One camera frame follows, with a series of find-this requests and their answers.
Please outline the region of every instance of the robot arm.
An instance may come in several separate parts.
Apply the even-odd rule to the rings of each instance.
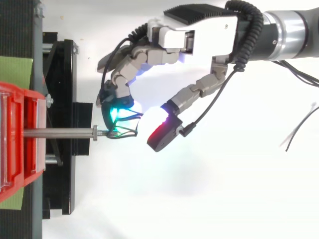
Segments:
[[[220,89],[226,83],[229,63],[236,64],[236,72],[243,72],[248,60],[319,57],[319,8],[261,14],[249,3],[236,0],[229,1],[226,9],[189,4],[165,11],[164,16],[150,20],[141,30],[146,36],[114,52],[107,69],[103,66],[112,54],[99,62],[99,72],[114,69],[97,100],[108,129],[112,122],[107,122],[107,114],[112,107],[129,108],[134,104],[129,85],[146,64],[212,62],[210,74],[181,89],[162,106],[169,117],[148,140],[155,151],[163,149],[179,133],[187,136],[196,126],[194,123],[182,130],[177,115],[199,97]]]

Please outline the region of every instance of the metal rod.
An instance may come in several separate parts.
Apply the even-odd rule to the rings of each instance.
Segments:
[[[54,154],[47,154],[45,156],[45,164],[58,164],[57,158]]]
[[[44,43],[44,44],[42,45],[42,52],[43,52],[43,53],[46,53],[46,54],[50,53],[50,51],[51,51],[51,49],[52,49],[52,46],[53,46],[53,44]]]
[[[107,131],[98,130],[98,126],[93,128],[33,128],[24,129],[23,136],[31,138],[93,138],[106,136]]]

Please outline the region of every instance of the black cylindrical joint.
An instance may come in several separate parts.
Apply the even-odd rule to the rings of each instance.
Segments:
[[[319,7],[307,11],[295,11],[306,25],[304,48],[295,58],[319,57]]]

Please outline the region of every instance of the metal post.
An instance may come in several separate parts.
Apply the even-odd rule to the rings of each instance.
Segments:
[[[93,138],[97,141],[98,136],[106,136],[107,131],[98,130],[97,125],[93,128],[33,128],[24,129],[24,137],[31,138]]]

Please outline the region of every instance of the coiled black cable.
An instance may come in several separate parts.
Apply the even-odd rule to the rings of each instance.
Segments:
[[[262,13],[252,4],[240,1],[231,0],[226,3],[226,9],[240,12],[246,16],[250,16],[251,23],[247,36],[244,40],[243,46],[239,50],[237,59],[235,61],[234,70],[238,72],[244,72],[246,64],[256,46],[259,35],[264,26],[264,19]]]
[[[143,37],[146,36],[148,32],[148,24],[145,23],[142,26],[139,26],[135,29],[135,31],[132,31],[132,33],[129,35],[129,40],[132,43],[136,43],[139,40],[141,40]]]

